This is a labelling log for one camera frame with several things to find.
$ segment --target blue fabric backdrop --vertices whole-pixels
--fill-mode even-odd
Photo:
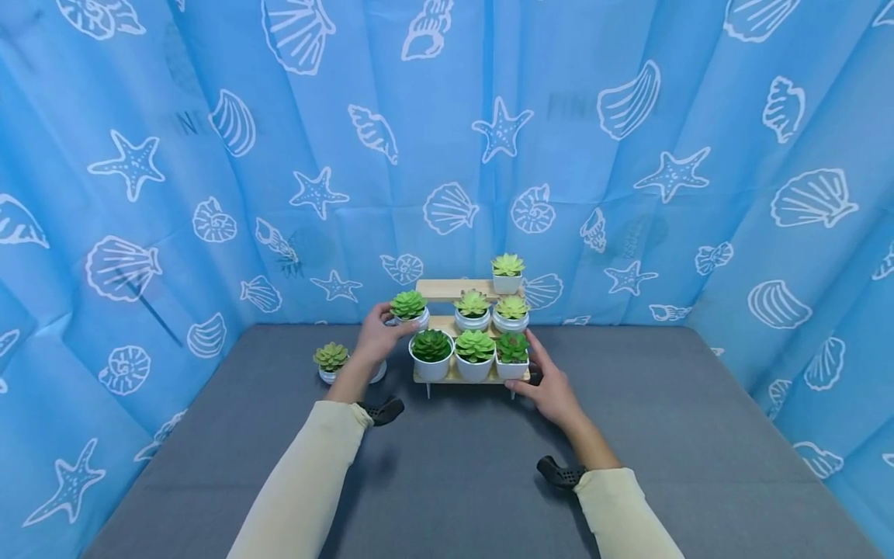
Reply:
[[[695,328],[894,557],[894,2],[26,0],[0,55],[3,557],[247,326],[504,250],[537,324]]]

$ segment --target plant stand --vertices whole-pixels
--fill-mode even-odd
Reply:
[[[475,289],[480,291],[485,295],[488,301],[496,301],[500,298],[500,295],[497,295],[493,290],[493,285],[490,280],[485,279],[437,279],[437,280],[426,280],[420,279],[416,282],[416,291],[420,292],[423,297],[428,299],[429,301],[434,302],[453,302],[459,299],[462,296],[463,291],[469,291],[471,289]],[[519,288],[519,295],[524,294],[524,288]],[[453,315],[445,316],[445,315],[433,315],[428,322],[428,327],[434,330],[443,330],[447,333],[451,338],[456,339],[457,336],[460,335],[459,329],[456,327],[456,324],[453,319]],[[493,327],[493,323],[489,327],[487,327],[486,332],[494,339],[500,337],[500,331]],[[530,380],[531,371],[526,370],[525,374],[522,376],[521,380]],[[416,370],[413,371],[413,382],[421,385],[426,385],[426,396],[429,400],[432,398],[432,384],[435,385],[501,385],[503,384],[503,380],[497,376],[497,366],[496,360],[493,362],[491,366],[490,372],[487,374],[487,378],[480,383],[472,383],[467,381],[460,375],[459,370],[456,367],[456,356],[451,355],[450,357],[450,371],[448,371],[447,376],[443,379],[437,381],[436,383],[427,383],[422,380],[417,374]],[[511,393],[511,399],[515,400],[515,393]]]

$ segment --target gray table surface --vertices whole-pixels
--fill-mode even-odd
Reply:
[[[252,327],[84,557],[226,557],[325,393],[313,350],[357,332]],[[695,332],[535,332],[688,559],[881,557]],[[573,454],[530,402],[482,385],[434,385],[428,401],[405,343],[388,362],[367,399],[407,410],[367,433],[321,557],[598,557],[574,495],[536,472]]]

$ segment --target white ceramic pot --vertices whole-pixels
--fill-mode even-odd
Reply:
[[[496,357],[496,353],[497,351],[494,349],[491,359],[482,361],[481,363],[469,363],[457,355],[456,367],[460,370],[460,375],[468,382],[483,382],[487,378],[487,374],[491,372],[491,365],[493,365],[493,358]]]
[[[495,275],[493,277],[493,290],[498,295],[514,295],[521,287],[521,275]]]
[[[504,334],[506,332],[524,332],[527,323],[531,321],[531,313],[527,313],[523,318],[518,320],[510,320],[504,318],[499,312],[493,314],[493,325]]]
[[[409,354],[416,363],[416,374],[419,375],[419,378],[426,382],[434,383],[446,377],[448,371],[450,371],[450,357],[453,354],[454,348],[453,338],[447,335],[447,339],[450,340],[450,355],[436,363],[428,363],[426,361],[418,360],[416,356],[413,355],[414,339],[416,339],[415,335],[409,339]]]
[[[460,310],[455,309],[453,311],[453,321],[456,322],[456,327],[460,332],[465,332],[466,330],[486,330],[491,324],[491,310],[488,309],[483,317],[469,318],[463,317],[460,314]]]

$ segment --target succulent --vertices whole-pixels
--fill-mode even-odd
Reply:
[[[491,307],[485,295],[474,289],[462,292],[462,298],[459,301],[454,301],[453,305],[466,318],[481,318],[487,314],[487,310]]]
[[[497,340],[497,355],[501,363],[524,363],[530,344],[524,334],[507,332]]]
[[[529,310],[531,310],[531,308],[528,307],[525,300],[518,295],[507,295],[506,297],[501,297],[500,300],[497,301],[497,312],[500,313],[501,317],[508,318],[509,320],[519,320],[520,318],[524,318]]]
[[[426,363],[437,363],[450,356],[450,338],[440,330],[429,328],[413,337],[411,350],[416,359]]]
[[[525,261],[518,254],[504,254],[491,260],[494,275],[521,275],[525,269]]]
[[[327,373],[334,373],[348,362],[348,349],[340,343],[329,342],[314,353],[314,362]]]
[[[456,354],[469,363],[481,363],[493,357],[491,336],[480,330],[466,330],[456,339]]]
[[[392,313],[400,320],[412,320],[422,316],[426,309],[426,301],[418,291],[398,293],[392,299]]]

